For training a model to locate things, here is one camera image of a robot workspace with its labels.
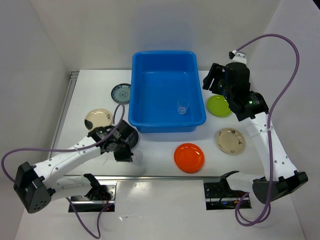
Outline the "orange round plate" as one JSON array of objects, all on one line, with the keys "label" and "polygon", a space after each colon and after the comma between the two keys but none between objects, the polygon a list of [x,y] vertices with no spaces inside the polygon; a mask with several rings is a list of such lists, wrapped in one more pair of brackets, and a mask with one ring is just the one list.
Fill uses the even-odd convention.
[{"label": "orange round plate", "polygon": [[183,143],[178,146],[174,151],[173,159],[175,165],[188,174],[199,172],[205,163],[203,151],[193,143]]}]

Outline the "blue patterned ceramic plate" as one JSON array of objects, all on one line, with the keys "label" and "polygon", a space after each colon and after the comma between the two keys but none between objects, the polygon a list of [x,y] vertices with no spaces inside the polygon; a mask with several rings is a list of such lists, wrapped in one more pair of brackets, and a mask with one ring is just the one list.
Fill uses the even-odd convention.
[{"label": "blue patterned ceramic plate", "polygon": [[129,104],[131,98],[131,85],[129,83],[116,85],[111,90],[111,98],[118,104]]}]

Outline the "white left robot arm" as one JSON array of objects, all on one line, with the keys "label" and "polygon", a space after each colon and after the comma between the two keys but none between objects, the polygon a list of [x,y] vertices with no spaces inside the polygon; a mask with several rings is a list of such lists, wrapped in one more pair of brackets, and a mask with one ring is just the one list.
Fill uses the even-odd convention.
[{"label": "white left robot arm", "polygon": [[111,193],[93,174],[70,178],[64,175],[109,152],[117,162],[132,163],[132,149],[138,140],[138,132],[124,120],[118,126],[97,127],[61,154],[34,165],[22,163],[17,169],[13,189],[30,214],[39,212],[51,201],[71,196],[109,201]]}]

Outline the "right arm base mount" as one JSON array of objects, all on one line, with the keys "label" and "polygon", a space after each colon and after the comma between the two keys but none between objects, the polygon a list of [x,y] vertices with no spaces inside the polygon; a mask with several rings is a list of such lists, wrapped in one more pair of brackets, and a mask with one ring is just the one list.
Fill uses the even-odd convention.
[{"label": "right arm base mount", "polygon": [[234,210],[240,198],[245,195],[243,191],[224,193],[218,182],[204,182],[203,188],[207,211]]}]

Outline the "lime green plate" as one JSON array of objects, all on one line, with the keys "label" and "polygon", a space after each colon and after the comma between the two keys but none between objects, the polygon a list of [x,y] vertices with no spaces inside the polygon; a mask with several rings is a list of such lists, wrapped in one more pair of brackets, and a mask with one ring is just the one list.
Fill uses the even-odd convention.
[{"label": "lime green plate", "polygon": [[216,117],[227,117],[232,111],[229,108],[229,104],[222,95],[211,96],[206,103],[208,111]]}]

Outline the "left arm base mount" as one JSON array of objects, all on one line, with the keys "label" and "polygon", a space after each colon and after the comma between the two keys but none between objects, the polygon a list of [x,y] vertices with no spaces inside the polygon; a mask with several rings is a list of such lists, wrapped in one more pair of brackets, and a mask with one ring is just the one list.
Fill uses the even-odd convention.
[{"label": "left arm base mount", "polygon": [[70,200],[73,203],[78,213],[98,213],[104,207],[107,207],[105,212],[115,211],[115,199],[117,183],[115,181],[101,181],[105,191],[98,193],[95,197],[71,196]]}]

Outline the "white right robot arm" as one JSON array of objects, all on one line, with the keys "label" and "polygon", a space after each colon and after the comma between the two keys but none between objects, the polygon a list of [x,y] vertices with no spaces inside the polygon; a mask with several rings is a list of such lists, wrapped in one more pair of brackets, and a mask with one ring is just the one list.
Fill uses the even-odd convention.
[{"label": "white right robot arm", "polygon": [[271,123],[271,110],[263,96],[250,89],[250,70],[241,62],[213,63],[203,79],[203,89],[221,94],[245,127],[262,162],[264,176],[237,170],[220,177],[219,191],[225,197],[236,191],[253,193],[265,205],[289,195],[308,182],[304,171],[290,161]]}]

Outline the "black round plate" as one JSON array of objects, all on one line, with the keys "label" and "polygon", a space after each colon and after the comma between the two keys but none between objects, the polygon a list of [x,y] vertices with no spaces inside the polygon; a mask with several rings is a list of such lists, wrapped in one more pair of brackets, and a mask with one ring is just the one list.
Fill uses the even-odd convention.
[{"label": "black round plate", "polygon": [[137,130],[130,125],[126,125],[119,128],[121,134],[121,140],[127,143],[130,149],[133,149],[139,141],[139,134]]}]

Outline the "clear plastic cup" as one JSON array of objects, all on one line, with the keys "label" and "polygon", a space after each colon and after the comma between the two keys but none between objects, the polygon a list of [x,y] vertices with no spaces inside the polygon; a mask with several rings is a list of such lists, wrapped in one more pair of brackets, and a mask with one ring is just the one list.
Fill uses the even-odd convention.
[{"label": "clear plastic cup", "polygon": [[189,101],[186,99],[180,99],[177,101],[177,112],[180,115],[185,115],[189,108]]},{"label": "clear plastic cup", "polygon": [[138,167],[141,171],[145,171],[146,163],[145,163],[143,154],[138,150],[135,150],[132,153],[133,153],[132,163],[134,164],[134,166]]}]

